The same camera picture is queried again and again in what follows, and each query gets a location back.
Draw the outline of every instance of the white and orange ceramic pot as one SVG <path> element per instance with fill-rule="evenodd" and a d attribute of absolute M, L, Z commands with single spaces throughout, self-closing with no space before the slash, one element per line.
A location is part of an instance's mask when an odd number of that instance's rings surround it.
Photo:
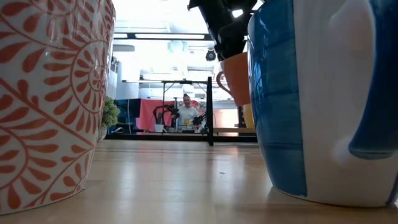
<path fill-rule="evenodd" d="M 84 188 L 114 18 L 110 0 L 0 1 L 0 215 Z"/>

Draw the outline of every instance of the blue and white vase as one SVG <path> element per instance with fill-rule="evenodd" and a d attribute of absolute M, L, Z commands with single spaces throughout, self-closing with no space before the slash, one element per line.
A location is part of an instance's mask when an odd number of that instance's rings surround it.
<path fill-rule="evenodd" d="M 383 207 L 398 193 L 398 1 L 269 0 L 249 23 L 249 82 L 274 187 Z"/>

